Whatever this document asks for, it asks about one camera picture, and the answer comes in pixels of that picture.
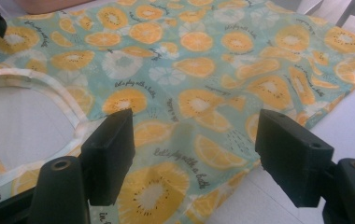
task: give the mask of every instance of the white surface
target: white surface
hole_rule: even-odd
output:
[[[12,1],[0,0],[0,3]],[[315,15],[336,22],[348,3],[349,0],[325,0]],[[11,15],[22,13],[13,8],[15,7],[11,7]],[[8,163],[8,167],[47,157],[53,148],[60,148],[68,142],[73,132],[69,122],[61,116],[53,102],[28,90],[0,89],[0,120],[2,119],[5,122],[0,122],[0,150],[11,156],[11,149],[14,148],[14,153],[19,150],[16,154],[21,158],[21,161],[2,158],[3,162]],[[355,158],[355,92],[341,102],[312,132],[335,148],[334,161]],[[14,134],[18,134],[23,145],[14,143]],[[260,167],[244,179],[234,195],[207,223],[318,224],[323,223],[322,205],[323,202],[319,208],[295,208],[271,176]]]

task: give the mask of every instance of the fabric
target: fabric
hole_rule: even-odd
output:
[[[76,128],[45,161],[133,109],[134,164],[92,223],[201,223],[259,164],[261,108],[310,128],[355,89],[355,35],[262,0],[119,0],[9,21],[0,86],[43,92]],[[0,175],[1,198],[43,163]]]

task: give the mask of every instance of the lemon slice print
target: lemon slice print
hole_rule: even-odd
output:
[[[297,63],[301,60],[300,55],[278,47],[266,47],[262,50],[260,56],[264,58],[283,58],[294,63]]]
[[[208,77],[216,69],[210,58],[187,58],[173,64],[173,67],[193,77]]]
[[[156,20],[161,18],[163,11],[157,7],[139,6],[136,8],[136,16],[145,20]]]
[[[186,22],[195,22],[195,21],[200,21],[206,14],[205,9],[199,9],[197,11],[184,11],[178,14],[178,17],[182,21]]]
[[[179,3],[173,3],[173,2],[168,3],[166,6],[169,8],[172,8],[172,9],[179,9],[179,8],[184,7],[183,5],[181,5]]]
[[[95,99],[88,90],[79,86],[68,86],[67,91],[76,100],[84,114],[88,115],[95,103]]]
[[[135,125],[135,146],[159,143],[170,138],[174,129],[173,124],[164,123],[157,119],[145,120]]]
[[[218,4],[218,8],[240,8],[248,5],[244,0],[231,0]]]
[[[263,59],[256,63],[244,64],[236,69],[235,75],[239,79],[246,80],[260,74],[276,71],[280,64],[275,59]]]
[[[319,86],[322,88],[327,88],[327,89],[339,89],[340,86],[334,85],[333,83],[327,82],[327,81],[322,81],[320,79],[317,79],[316,77],[312,76],[311,77],[311,82],[315,86]]]
[[[242,84],[244,84],[244,80],[235,80],[229,75],[225,74],[221,77],[220,84],[223,88],[230,90],[241,87]]]
[[[335,66],[334,71],[343,81],[355,84],[355,58],[348,58]]]
[[[287,9],[284,8],[284,7],[277,6],[275,3],[271,2],[271,1],[266,2],[265,5],[266,5],[269,9],[271,9],[272,11],[275,11],[275,12],[277,12],[277,13],[287,13],[287,14],[294,13],[293,11],[287,10]]]
[[[153,44],[163,37],[163,28],[156,22],[142,22],[134,25],[129,36],[144,44]]]
[[[117,3],[122,6],[131,6],[136,2],[136,0],[117,0]]]
[[[62,30],[68,32],[69,34],[75,34],[76,33],[76,28],[69,18],[62,18],[59,20],[59,27],[61,27]]]
[[[259,114],[254,114],[247,119],[245,124],[245,129],[247,130],[248,137],[252,143],[256,142],[258,123]]]
[[[228,119],[216,110],[197,117],[195,120],[200,125],[217,133],[227,132],[232,127]]]
[[[54,16],[54,12],[51,13],[46,13],[46,14],[39,14],[39,15],[26,15],[19,17],[19,19],[22,20],[31,20],[31,21],[40,21],[40,20],[45,20],[45,19],[50,19]]]
[[[119,35],[107,32],[97,32],[85,36],[85,42],[96,47],[112,47],[119,44],[120,41]]]
[[[190,51],[206,51],[212,48],[213,39],[204,32],[191,32],[180,38],[180,44]]]
[[[54,31],[51,33],[51,40],[55,42],[55,44],[61,47],[65,47],[65,48],[73,47],[73,43],[70,42],[66,37],[64,37],[58,31]]]
[[[201,7],[201,6],[211,4],[213,0],[188,0],[188,2],[193,6]]]
[[[136,57],[143,57],[143,58],[154,57],[154,52],[152,52],[149,49],[140,48],[138,46],[129,46],[122,49],[122,51]]]
[[[245,166],[248,162],[220,147],[212,140],[198,134],[195,138],[195,153],[205,164],[218,170]]]

